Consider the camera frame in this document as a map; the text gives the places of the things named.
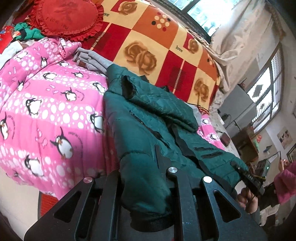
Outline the person's right hand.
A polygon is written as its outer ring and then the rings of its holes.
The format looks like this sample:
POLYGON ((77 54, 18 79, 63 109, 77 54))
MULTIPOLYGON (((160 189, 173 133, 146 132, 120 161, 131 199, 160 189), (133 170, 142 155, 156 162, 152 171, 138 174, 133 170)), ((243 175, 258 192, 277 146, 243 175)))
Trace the person's right hand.
POLYGON ((237 202, 248 214, 258 210, 258 198, 247 187, 242 188, 237 196, 237 202))

